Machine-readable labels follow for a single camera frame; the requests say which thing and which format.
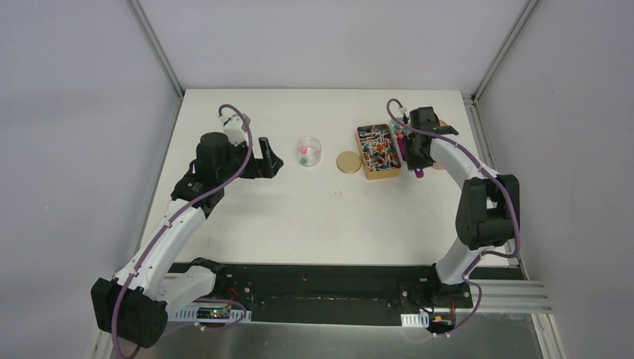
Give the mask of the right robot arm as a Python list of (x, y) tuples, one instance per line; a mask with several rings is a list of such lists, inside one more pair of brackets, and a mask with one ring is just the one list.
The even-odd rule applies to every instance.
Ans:
[(411, 170), (439, 162), (461, 190), (455, 217), (457, 238), (435, 263), (423, 287), (428, 303), (441, 307), (467, 289), (467, 279), (483, 256), (516, 239), (520, 231), (519, 181), (482, 163), (452, 126), (441, 125), (431, 106), (403, 112), (403, 140)]

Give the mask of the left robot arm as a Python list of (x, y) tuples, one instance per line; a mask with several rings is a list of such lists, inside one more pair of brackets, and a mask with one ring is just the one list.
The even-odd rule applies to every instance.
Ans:
[(224, 189), (238, 178), (272, 179), (284, 165), (268, 138), (258, 139), (261, 158), (247, 140), (232, 141), (226, 133), (201, 136), (195, 158), (176, 183), (151, 239), (110, 280), (98, 279), (90, 295), (100, 330), (134, 343), (153, 346), (168, 319), (200, 297), (222, 301), (228, 283), (224, 265), (197, 258), (174, 280), (164, 277), (187, 241), (212, 214)]

